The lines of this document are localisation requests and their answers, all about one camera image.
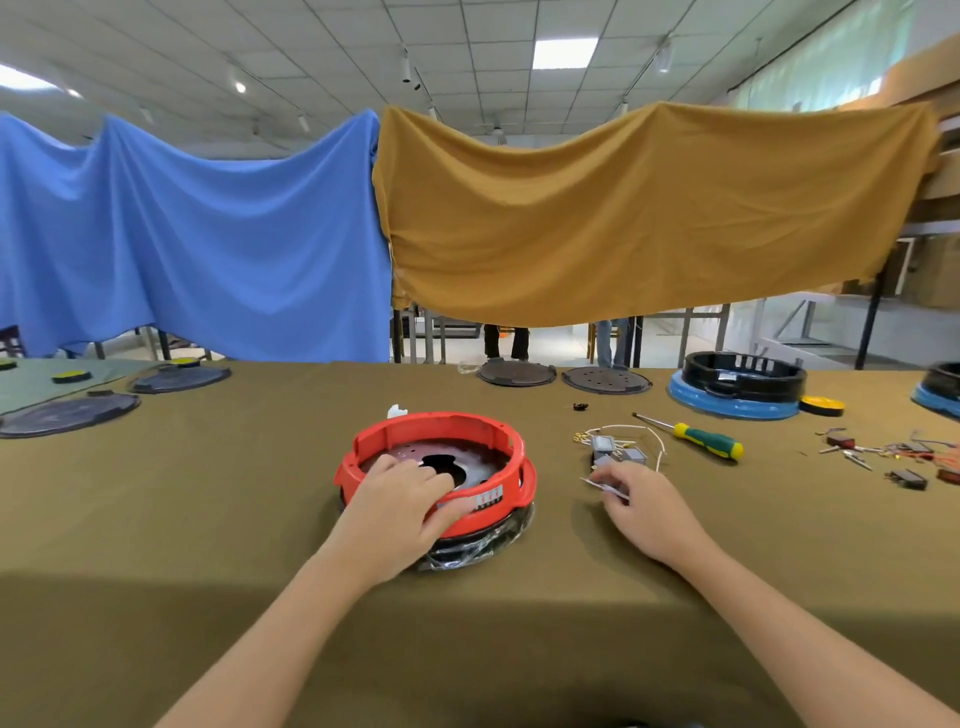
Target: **fluorescent light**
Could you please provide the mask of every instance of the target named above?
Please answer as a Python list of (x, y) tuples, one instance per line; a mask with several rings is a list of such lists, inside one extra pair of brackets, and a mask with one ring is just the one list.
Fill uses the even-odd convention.
[(597, 40), (595, 37), (538, 40), (534, 47), (534, 70), (586, 68), (593, 58)]
[(0, 64), (0, 86), (14, 91), (50, 91), (56, 88), (55, 85), (43, 79), (2, 64)]

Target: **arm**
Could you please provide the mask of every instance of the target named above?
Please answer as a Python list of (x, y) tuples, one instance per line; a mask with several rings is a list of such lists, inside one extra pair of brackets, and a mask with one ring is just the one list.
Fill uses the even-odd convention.
[(960, 716), (742, 567), (662, 474), (617, 463), (593, 480), (616, 527), (687, 579), (743, 640), (809, 728), (960, 728)]
[(320, 550), (264, 615), (156, 728), (279, 728), (326, 639), (368, 589), (419, 559), (471, 510), (454, 500), (423, 516), (453, 480), (381, 457)]

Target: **orange-yellow cloth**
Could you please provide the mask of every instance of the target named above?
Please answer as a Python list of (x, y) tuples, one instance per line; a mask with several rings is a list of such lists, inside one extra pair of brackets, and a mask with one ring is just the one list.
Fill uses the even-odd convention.
[(658, 103), (519, 150), (387, 107), (373, 185), (394, 302), (549, 327), (862, 278), (882, 265), (938, 138), (926, 105)]

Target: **black round cover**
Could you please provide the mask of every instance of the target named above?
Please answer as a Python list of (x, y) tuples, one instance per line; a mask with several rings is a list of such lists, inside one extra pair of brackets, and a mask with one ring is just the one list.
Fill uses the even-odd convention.
[(629, 369), (579, 367), (564, 372), (564, 381), (571, 387), (598, 395), (639, 395), (653, 386), (650, 379)]
[(197, 389), (221, 381), (230, 376), (226, 367), (180, 367), (176, 364), (161, 366), (151, 375), (138, 379), (131, 391), (140, 395), (162, 395), (167, 392), (182, 392)]
[(538, 387), (557, 378), (557, 370), (532, 361), (491, 359), (477, 371), (484, 381), (500, 387)]
[(87, 392), (76, 400), (55, 400), (0, 418), (0, 438), (42, 437), (108, 422), (140, 404), (136, 395)]

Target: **metal plate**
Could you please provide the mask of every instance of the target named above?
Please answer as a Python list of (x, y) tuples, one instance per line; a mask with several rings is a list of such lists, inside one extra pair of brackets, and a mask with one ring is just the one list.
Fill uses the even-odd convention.
[(87, 393), (76, 400), (55, 400), (0, 419), (0, 438), (42, 437), (83, 429), (125, 415), (140, 397)]
[(429, 465), (437, 473), (450, 473), (454, 490), (458, 491), (486, 482), (510, 462), (507, 453), (470, 440), (419, 440), (379, 452), (361, 463), (360, 470), (369, 471), (380, 455), (392, 455), (397, 460), (416, 460)]
[(222, 381), (230, 376), (226, 367), (179, 367), (176, 364), (161, 366), (148, 376), (131, 385), (131, 391), (140, 395), (162, 395), (167, 392), (183, 392)]
[(498, 387), (538, 387), (556, 379), (557, 370), (532, 361), (491, 359), (480, 367), (477, 376)]
[(646, 376), (628, 369), (580, 367), (564, 372), (564, 381), (571, 387), (598, 395), (639, 395), (653, 384)]

